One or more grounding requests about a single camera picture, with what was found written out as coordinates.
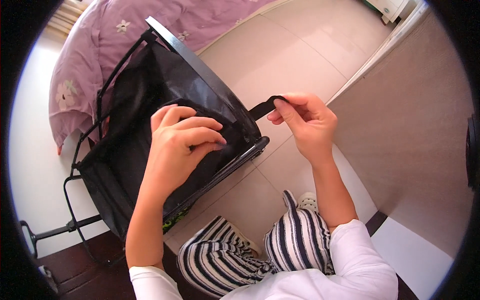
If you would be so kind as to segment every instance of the finger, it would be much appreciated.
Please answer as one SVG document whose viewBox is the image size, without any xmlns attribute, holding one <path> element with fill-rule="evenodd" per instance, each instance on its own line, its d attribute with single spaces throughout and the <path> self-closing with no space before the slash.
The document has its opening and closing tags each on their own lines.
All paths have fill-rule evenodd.
<svg viewBox="0 0 480 300">
<path fill-rule="evenodd" d="M 177 106 L 175 108 L 171 108 L 167 111 L 165 116 L 163 117 L 160 126 L 167 127 L 175 125 L 179 122 L 180 118 L 189 118 L 193 117 L 196 114 L 196 110 L 187 106 Z"/>
<path fill-rule="evenodd" d="M 194 157 L 198 164 L 205 157 L 205 155 L 209 154 L 212 151 L 217 151 L 221 149 L 223 149 L 223 147 L 217 143 L 203 143 L 195 147 L 195 149 L 192 151 L 191 156 Z"/>
<path fill-rule="evenodd" d="M 283 97 L 292 104 L 305 105 L 307 110 L 315 116 L 322 115 L 328 110 L 325 103 L 312 93 L 288 93 Z"/>
<path fill-rule="evenodd" d="M 295 110 L 300 114 L 300 115 L 303 115 L 304 114 L 304 111 L 308 111 L 306 108 L 302 107 L 302 106 L 299 106 L 297 104 L 291 104 Z M 282 116 L 280 115 L 280 113 L 278 112 L 277 109 L 275 109 L 274 111 L 272 111 L 271 113 L 269 113 L 267 115 L 267 120 L 269 121 L 274 121 L 274 120 L 277 120 L 279 118 L 281 118 Z"/>
<path fill-rule="evenodd" d="M 213 129 L 207 127 L 195 127 L 181 131 L 182 139 L 187 147 L 197 146 L 203 143 L 226 144 L 225 138 Z"/>
<path fill-rule="evenodd" d="M 301 128 L 305 125 L 305 121 L 295 110 L 295 108 L 290 105 L 290 103 L 280 99 L 275 99 L 273 103 L 275 104 L 277 111 L 280 113 L 285 123 L 287 123 L 288 127 L 290 127 L 290 130 L 292 130 L 292 133 L 295 134 L 295 132 L 301 130 Z"/>
<path fill-rule="evenodd" d="M 283 118 L 280 117 L 280 118 L 272 121 L 272 124 L 274 124 L 274 125 L 280 125 L 280 124 L 283 123 L 283 122 L 284 122 Z"/>
<path fill-rule="evenodd" d="M 278 110 L 275 109 L 274 111 L 272 111 L 271 113 L 269 113 L 269 114 L 267 115 L 267 120 L 269 120 L 269 121 L 275 121 L 275 120 L 277 120 L 277 119 L 279 119 L 279 118 L 281 118 L 281 117 L 282 117 L 282 115 L 280 115 L 280 113 L 278 112 Z"/>
<path fill-rule="evenodd" d="M 163 118 L 165 117 L 165 114 L 167 111 L 172 108 L 178 106 L 178 104 L 171 104 L 162 107 L 161 109 L 157 110 L 151 117 L 150 117 L 150 128 L 152 129 L 152 132 L 157 130 L 157 128 L 160 126 L 160 123 L 162 122 Z"/>
<path fill-rule="evenodd" d="M 218 131 L 223 128 L 223 125 L 217 122 L 215 119 L 206 117 L 190 117 L 188 119 L 178 122 L 174 126 L 176 129 L 179 130 L 194 127 L 207 127 Z"/>
</svg>

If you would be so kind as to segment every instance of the fingernail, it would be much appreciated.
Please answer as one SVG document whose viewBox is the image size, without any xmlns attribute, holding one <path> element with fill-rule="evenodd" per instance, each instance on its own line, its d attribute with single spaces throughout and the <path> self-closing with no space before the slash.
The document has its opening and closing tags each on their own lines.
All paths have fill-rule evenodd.
<svg viewBox="0 0 480 300">
<path fill-rule="evenodd" d="M 280 100 L 280 99 L 273 100 L 273 104 L 275 105 L 276 108 L 283 108 L 283 107 L 285 107 L 285 105 L 287 105 L 285 103 L 285 101 Z"/>
<path fill-rule="evenodd" d="M 215 145 L 215 149 L 214 151 L 218 151 L 218 150 L 222 150 L 222 149 L 225 149 L 227 147 L 227 145 L 222 145 L 222 144 L 216 144 Z"/>
</svg>

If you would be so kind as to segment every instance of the beige floor tile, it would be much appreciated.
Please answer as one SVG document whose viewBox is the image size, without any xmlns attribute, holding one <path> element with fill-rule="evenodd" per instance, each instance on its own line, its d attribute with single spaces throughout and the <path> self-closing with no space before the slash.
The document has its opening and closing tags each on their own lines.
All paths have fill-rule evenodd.
<svg viewBox="0 0 480 300">
<path fill-rule="evenodd" d="M 255 166 L 261 164 L 267 157 L 269 157 L 278 147 L 281 146 L 289 137 L 292 136 L 290 128 L 283 122 L 280 125 L 273 125 L 271 121 L 267 120 L 267 117 L 263 117 L 257 121 L 258 128 L 262 135 L 266 135 L 270 138 L 270 142 L 262 154 L 252 160 Z"/>
<path fill-rule="evenodd" d="M 333 153 L 340 176 L 350 192 L 359 219 L 366 223 L 377 209 L 357 174 L 338 148 L 335 147 Z M 291 190 L 295 197 L 299 197 L 304 192 L 315 191 L 312 167 L 298 152 L 293 136 L 273 152 L 258 169 L 279 192 Z"/>
<path fill-rule="evenodd" d="M 347 81 L 304 41 L 261 15 L 232 30 L 200 57 L 247 109 L 290 91 L 312 92 L 328 100 Z"/>
<path fill-rule="evenodd" d="M 215 216 L 223 216 L 263 249 L 265 233 L 286 211 L 281 194 L 255 169 L 171 239 L 182 245 Z"/>
<path fill-rule="evenodd" d="M 239 183 L 245 176 L 250 174 L 254 169 L 255 166 L 250 161 L 246 162 L 230 176 L 222 180 L 205 195 L 200 197 L 200 199 L 198 199 L 197 202 L 195 202 L 195 204 L 192 206 L 188 214 L 165 234 L 165 239 L 169 239 L 177 232 L 182 230 L 188 223 L 197 218 L 201 213 L 203 213 L 203 211 L 205 211 L 205 209 L 215 203 L 215 201 L 217 201 L 221 196 L 230 191 L 231 188 Z"/>
<path fill-rule="evenodd" d="M 293 136 L 261 163 L 258 169 L 279 192 L 290 190 L 298 198 L 305 192 L 315 191 L 312 168 L 308 160 L 298 152 Z"/>
<path fill-rule="evenodd" d="M 337 61 L 346 52 L 359 55 L 358 48 L 370 57 L 395 27 L 383 25 L 382 15 L 360 0 L 293 0 L 264 16 L 305 40 L 332 63 L 330 58 Z M 333 56 L 329 50 L 335 49 L 340 52 Z"/>
<path fill-rule="evenodd" d="M 338 28 L 347 38 L 370 57 L 393 31 L 396 24 L 384 25 L 382 15 L 373 12 L 360 0 L 340 0 L 338 9 L 331 14 L 331 26 Z"/>
<path fill-rule="evenodd" d="M 301 38 L 349 79 L 369 56 L 344 35 L 340 28 L 326 21 L 339 7 L 331 0 L 294 0 L 264 16 Z"/>
</svg>

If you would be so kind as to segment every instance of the white shoe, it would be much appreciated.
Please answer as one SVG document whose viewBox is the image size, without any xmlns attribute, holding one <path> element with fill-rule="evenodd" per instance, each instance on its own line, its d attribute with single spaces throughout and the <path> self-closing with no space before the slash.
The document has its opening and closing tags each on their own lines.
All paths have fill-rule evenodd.
<svg viewBox="0 0 480 300">
<path fill-rule="evenodd" d="M 318 213 L 317 196 L 314 193 L 306 192 L 297 201 L 299 209 L 310 209 Z"/>
<path fill-rule="evenodd" d="M 258 247 L 257 244 L 255 244 L 251 239 L 247 238 L 235 225 L 230 222 L 229 224 L 232 227 L 233 231 L 235 231 L 235 233 L 239 236 L 239 238 L 246 242 L 250 249 L 257 253 L 257 256 L 255 258 L 259 258 L 262 255 L 262 250 L 260 249 L 260 247 Z"/>
</svg>

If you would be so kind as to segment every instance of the purple bedsheet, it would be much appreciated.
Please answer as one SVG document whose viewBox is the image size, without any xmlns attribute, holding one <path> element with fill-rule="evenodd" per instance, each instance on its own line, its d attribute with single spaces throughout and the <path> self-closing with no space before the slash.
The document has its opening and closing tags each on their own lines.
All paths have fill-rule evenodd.
<svg viewBox="0 0 480 300">
<path fill-rule="evenodd" d="M 77 128 L 93 124 L 96 93 L 148 28 L 153 16 L 196 51 L 274 0 L 96 0 L 76 22 L 55 65 L 50 84 L 49 118 L 60 148 Z M 111 86 L 102 101 L 109 108 Z M 90 138 L 98 140 L 97 131 Z"/>
</svg>

